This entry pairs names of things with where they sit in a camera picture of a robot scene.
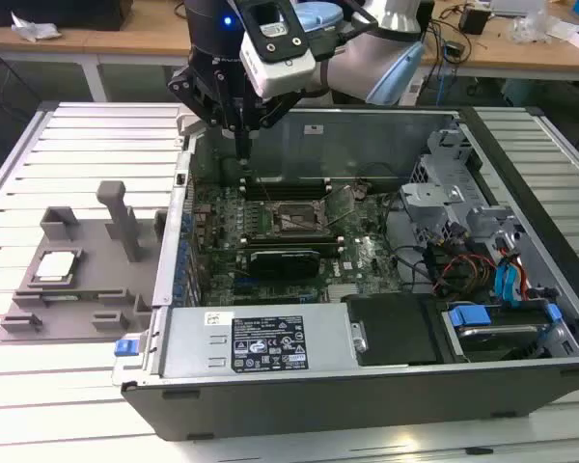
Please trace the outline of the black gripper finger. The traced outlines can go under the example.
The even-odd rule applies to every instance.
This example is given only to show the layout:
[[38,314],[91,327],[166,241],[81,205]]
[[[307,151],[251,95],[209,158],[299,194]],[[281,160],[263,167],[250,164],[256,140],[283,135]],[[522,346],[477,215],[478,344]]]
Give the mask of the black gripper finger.
[[244,124],[240,98],[232,93],[234,76],[227,66],[184,66],[168,83],[173,95],[210,127],[234,139],[235,156],[244,164]]
[[252,149],[251,135],[261,128],[270,128],[293,108],[302,98],[303,92],[290,92],[265,99],[253,89],[248,89],[243,98],[243,165],[249,162]]

